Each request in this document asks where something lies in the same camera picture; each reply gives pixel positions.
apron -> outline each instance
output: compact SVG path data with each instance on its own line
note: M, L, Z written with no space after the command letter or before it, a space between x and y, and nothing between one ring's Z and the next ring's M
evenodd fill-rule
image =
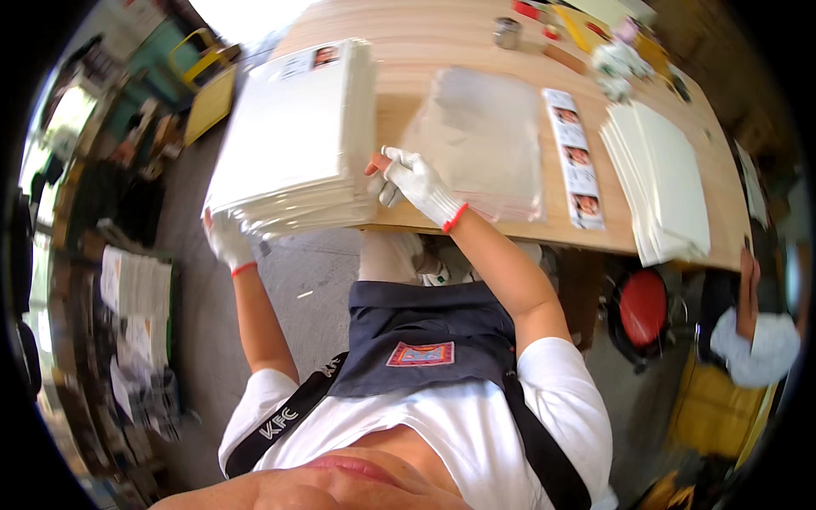
M251 471L326 395L370 397L485 380L504 391L527 461L555 508L590 508L580 475L524 402L512 320L484 282L440 287L355 282L348 309L348 352L313 373L238 444L226 462L228 477Z

concrete floor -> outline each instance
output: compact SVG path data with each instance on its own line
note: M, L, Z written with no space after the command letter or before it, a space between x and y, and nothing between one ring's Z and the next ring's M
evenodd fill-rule
M247 57L250 62L266 55ZM182 441L161 446L173 478L193 489L224 478L217 450L250 370L238 338L228 270L217 263L200 225L200 212L218 155L222 122L186 148L164 176L166 196L159 249L175 254L181 269L179 338L172 362L187 410ZM353 229L281 237L258 245L259 270L280 318L301 379L347 346L348 289L357 278L360 234ZM304 292L311 295L297 299ZM610 483L621 508L658 476L694 463L685 452L665 451L663 437L689 344L680 344L653 369L635 376L602 328L588 367L604 397L614 434Z

embroidered patch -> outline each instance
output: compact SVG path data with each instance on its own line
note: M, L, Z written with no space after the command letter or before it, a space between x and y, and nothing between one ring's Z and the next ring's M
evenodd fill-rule
M400 342L386 366L449 365L454 362L454 343L408 345Z

glove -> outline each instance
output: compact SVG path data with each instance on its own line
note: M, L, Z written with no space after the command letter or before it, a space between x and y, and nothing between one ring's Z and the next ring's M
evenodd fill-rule
M447 233L453 228L467 204L454 197L437 171L417 153L394 147L383 147L381 152L391 162L384 170L382 162L375 162L380 175L375 175L371 186L376 188L374 183L382 182L379 177L384 180L379 190L380 202L392 206L401 199L400 193L443 232ZM396 185L396 188L391 188L390 184Z
M252 247L241 233L238 222L227 211L214 215L204 210L204 233L216 259L227 264L233 276L245 268L257 265Z

photo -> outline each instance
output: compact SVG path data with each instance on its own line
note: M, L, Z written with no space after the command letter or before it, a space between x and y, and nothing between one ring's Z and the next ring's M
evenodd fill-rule
M589 152L586 149L565 145L564 153L573 165L591 165L589 162Z
M314 52L314 66L312 69L319 69L324 65L336 62L338 58L337 46L322 47Z
M578 114L572 110L553 107L556 112L556 116L558 120L561 122L567 122L569 124L579 124L580 120L578 120Z
M601 213L601 206L598 204L598 197L589 195L578 195L572 193L572 203L581 216L598 216Z

